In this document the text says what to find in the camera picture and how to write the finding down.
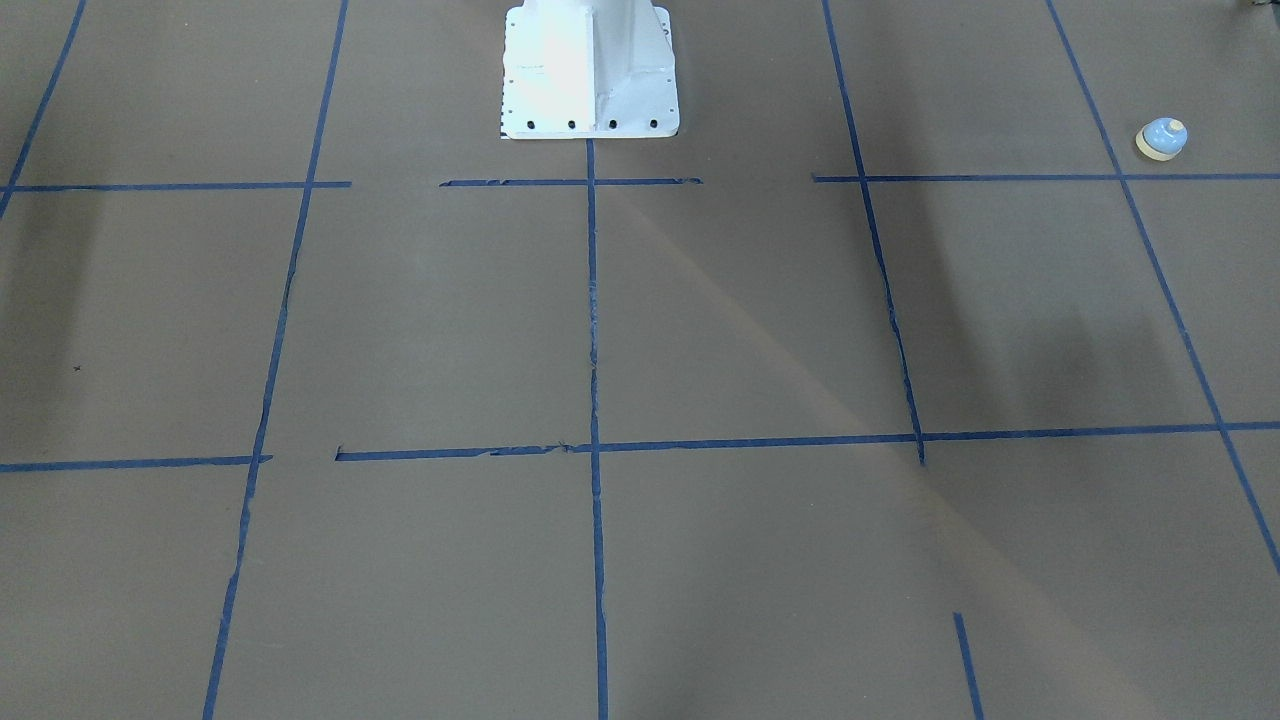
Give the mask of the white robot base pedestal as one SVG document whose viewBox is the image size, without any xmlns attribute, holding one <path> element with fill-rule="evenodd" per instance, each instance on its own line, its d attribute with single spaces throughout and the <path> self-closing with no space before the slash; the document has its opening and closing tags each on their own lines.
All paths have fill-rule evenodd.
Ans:
<svg viewBox="0 0 1280 720">
<path fill-rule="evenodd" d="M 681 126 L 669 12 L 524 1 L 504 18 L 500 137 L 668 138 Z"/>
</svg>

